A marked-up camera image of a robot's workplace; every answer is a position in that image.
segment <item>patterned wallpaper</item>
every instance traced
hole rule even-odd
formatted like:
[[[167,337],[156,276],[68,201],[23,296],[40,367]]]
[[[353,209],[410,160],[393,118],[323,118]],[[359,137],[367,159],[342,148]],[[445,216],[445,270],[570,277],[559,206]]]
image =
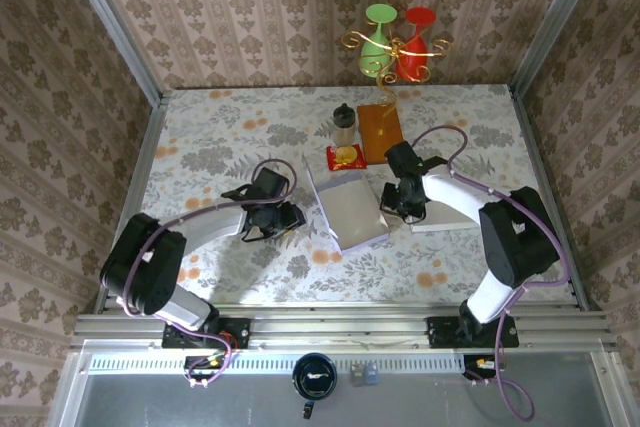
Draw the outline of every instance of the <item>patterned wallpaper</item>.
[[[455,43],[437,83],[508,83],[551,0],[113,0],[164,90],[370,82],[339,42],[364,10],[424,5],[430,34]],[[400,32],[410,32],[402,25]]]
[[[526,103],[640,399],[640,0],[580,0]]]
[[[0,0],[0,425],[43,425],[149,105],[87,0]]]

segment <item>wine glass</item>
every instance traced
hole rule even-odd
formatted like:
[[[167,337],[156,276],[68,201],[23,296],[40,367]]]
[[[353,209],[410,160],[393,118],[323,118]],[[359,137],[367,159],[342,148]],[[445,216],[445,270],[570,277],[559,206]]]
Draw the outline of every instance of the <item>wine glass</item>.
[[[436,13],[426,7],[412,7],[407,10],[407,22],[416,26],[415,34],[402,50],[413,54],[426,54],[427,44],[422,40],[422,30],[436,21]],[[419,82],[427,68],[426,56],[400,55],[396,63],[396,74],[403,80]]]
[[[398,16],[396,9],[388,4],[373,4],[367,7],[366,14],[371,22],[378,24],[375,33],[369,38],[380,45],[388,46],[389,39],[382,33],[382,24],[388,24],[395,20]],[[362,46],[358,66],[364,75],[377,77],[390,60],[391,56],[384,48],[371,42],[365,42]]]

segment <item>black mug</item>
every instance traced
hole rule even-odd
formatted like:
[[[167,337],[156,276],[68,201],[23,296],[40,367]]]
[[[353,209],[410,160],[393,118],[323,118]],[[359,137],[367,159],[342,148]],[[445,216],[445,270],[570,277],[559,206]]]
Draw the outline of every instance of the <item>black mug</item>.
[[[307,399],[302,417],[311,418],[314,403],[331,395],[338,382],[338,370],[333,361],[324,354],[305,354],[293,368],[293,386],[298,394]]]

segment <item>red snack packet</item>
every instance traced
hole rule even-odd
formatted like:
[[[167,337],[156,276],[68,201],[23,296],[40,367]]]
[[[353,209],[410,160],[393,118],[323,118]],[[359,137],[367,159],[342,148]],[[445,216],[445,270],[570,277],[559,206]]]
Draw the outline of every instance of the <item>red snack packet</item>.
[[[358,144],[347,147],[330,145],[327,147],[327,162],[331,171],[367,168],[367,162]]]

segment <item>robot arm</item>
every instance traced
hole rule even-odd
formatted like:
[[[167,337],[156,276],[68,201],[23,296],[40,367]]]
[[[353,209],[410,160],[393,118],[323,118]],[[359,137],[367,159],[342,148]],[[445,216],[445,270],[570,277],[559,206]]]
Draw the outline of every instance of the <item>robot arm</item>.
[[[218,311],[177,285],[182,258],[222,237],[243,234],[244,242],[274,239],[305,224],[302,211],[290,202],[260,203],[279,197],[286,177],[263,168],[251,184],[222,194],[210,207],[187,214],[188,220],[160,234],[145,253],[129,290],[129,303],[144,315],[155,315],[182,327],[217,333]],[[216,205],[227,204],[215,209]],[[161,225],[178,218],[156,220],[134,215],[118,238],[100,273],[101,283],[120,298],[140,249]]]
[[[515,295],[517,288],[535,274],[545,272],[558,256],[543,232],[505,201],[454,179],[447,162],[439,157],[419,158],[407,142],[386,154],[399,184],[386,184],[381,209],[423,219],[425,204],[438,201],[476,222],[482,232],[489,271],[478,289],[460,307],[460,328],[467,337],[494,321]],[[530,187],[511,192],[511,197],[540,217],[551,228],[538,193]]]

